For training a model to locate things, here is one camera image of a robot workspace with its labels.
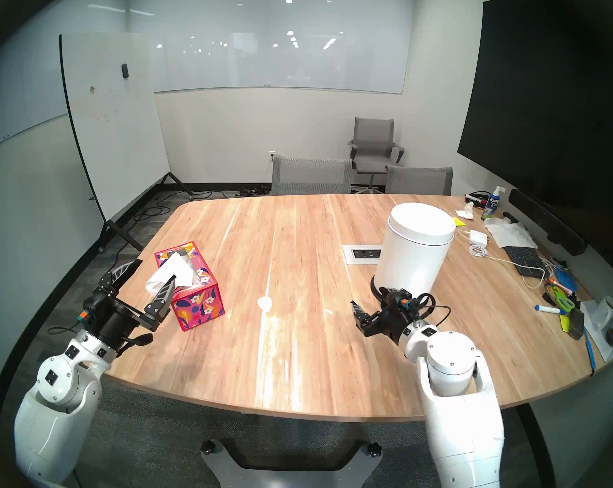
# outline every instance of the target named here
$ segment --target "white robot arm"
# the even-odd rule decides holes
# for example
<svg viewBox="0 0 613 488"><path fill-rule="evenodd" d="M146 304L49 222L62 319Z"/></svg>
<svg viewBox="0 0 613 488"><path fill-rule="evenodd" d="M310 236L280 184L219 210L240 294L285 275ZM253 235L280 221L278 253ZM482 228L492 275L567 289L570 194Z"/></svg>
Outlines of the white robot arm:
<svg viewBox="0 0 613 488"><path fill-rule="evenodd" d="M352 301L356 326L365 336L387 335L415 364L442 488L497 488L503 419L485 357L467 336L424 321L436 307L429 294L412 299L404 290L382 290L382 296L382 310L372 316ZM472 378L477 391L466 394Z"/></svg>
<svg viewBox="0 0 613 488"><path fill-rule="evenodd" d="M135 260L103 276L83 302L85 312L79 318L84 328L63 354L39 367L37 382L24 396L15 419L17 466L28 477L61 483L71 474L101 400L101 376L125 350L153 341L152 334L129 339L136 327L154 332L168 313L175 276L145 312L116 298L140 264Z"/></svg>

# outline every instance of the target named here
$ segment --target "office chair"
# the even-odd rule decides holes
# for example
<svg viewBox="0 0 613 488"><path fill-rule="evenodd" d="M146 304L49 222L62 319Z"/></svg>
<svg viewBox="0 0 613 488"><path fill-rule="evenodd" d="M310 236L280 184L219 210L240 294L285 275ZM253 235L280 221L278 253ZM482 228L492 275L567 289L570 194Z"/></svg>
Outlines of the office chair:
<svg viewBox="0 0 613 488"><path fill-rule="evenodd" d="M454 169L388 166L386 194L451 195Z"/></svg>
<svg viewBox="0 0 613 488"><path fill-rule="evenodd" d="M354 117L354 139L347 143L351 145L352 167L359 174L369 174L369 186L356 194L363 192L381 193L372 187L375 174L388 174L387 166L392 164L390 156L393 148L399 149L397 164L401 160L404 149L392 141L394 138L394 120L378 120L375 118Z"/></svg>
<svg viewBox="0 0 613 488"><path fill-rule="evenodd" d="M301 159L273 155L271 194L349 194L351 159Z"/></svg>

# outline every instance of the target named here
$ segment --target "gray carpet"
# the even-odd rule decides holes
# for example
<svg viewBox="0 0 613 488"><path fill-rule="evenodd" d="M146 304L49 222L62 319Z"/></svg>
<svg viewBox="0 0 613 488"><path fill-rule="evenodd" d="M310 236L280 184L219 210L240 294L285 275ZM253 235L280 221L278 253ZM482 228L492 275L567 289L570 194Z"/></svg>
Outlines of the gray carpet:
<svg viewBox="0 0 613 488"><path fill-rule="evenodd" d="M234 192L226 192L233 197ZM159 193L157 199L167 196ZM212 199L222 198L214 194ZM172 210L188 202L184 193L162 204ZM168 215L141 221L132 235L146 245ZM97 281L112 265L123 241L115 237L69 289L26 353L10 386L0 419L1 437L13 450L12 426L24 393L33 385L39 364L62 353L70 333L51 336L55 325L71 326ZM119 262L136 258L130 245ZM505 447L501 486L539 487L530 444L514 409L503 411ZM77 474L83 488L217 488L216 477L200 457L204 439L216 438L244 467L280 469L340 468L362 441L378 442L384 458L364 484L374 487L438 487L423 422L353 424L243 415L151 395L103 380L103 399L85 441ZM73 476L65 486L78 486Z"/></svg>

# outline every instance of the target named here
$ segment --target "white container lid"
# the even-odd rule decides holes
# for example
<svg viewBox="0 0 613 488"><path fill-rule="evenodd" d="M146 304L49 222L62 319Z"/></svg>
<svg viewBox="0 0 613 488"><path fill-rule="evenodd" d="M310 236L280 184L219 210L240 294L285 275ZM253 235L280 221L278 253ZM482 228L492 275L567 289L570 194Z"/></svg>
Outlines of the white container lid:
<svg viewBox="0 0 613 488"><path fill-rule="evenodd" d="M401 237L422 245L446 245L454 239L455 222L451 216L420 202L392 208L388 225Z"/></svg>

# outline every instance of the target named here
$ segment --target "wall-mounted whiteboard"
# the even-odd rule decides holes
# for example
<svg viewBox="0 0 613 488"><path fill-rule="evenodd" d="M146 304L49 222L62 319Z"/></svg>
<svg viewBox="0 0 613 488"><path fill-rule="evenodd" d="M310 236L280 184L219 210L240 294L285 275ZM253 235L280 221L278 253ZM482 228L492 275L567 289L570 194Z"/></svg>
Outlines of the wall-mounted whiteboard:
<svg viewBox="0 0 613 488"><path fill-rule="evenodd" d="M401 93L414 0L291 1L130 0L139 13L130 15L129 31L151 37L157 92L285 86Z"/></svg>
<svg viewBox="0 0 613 488"><path fill-rule="evenodd" d="M125 0L58 0L12 35L0 49L0 143L67 113L60 33L125 28Z"/></svg>

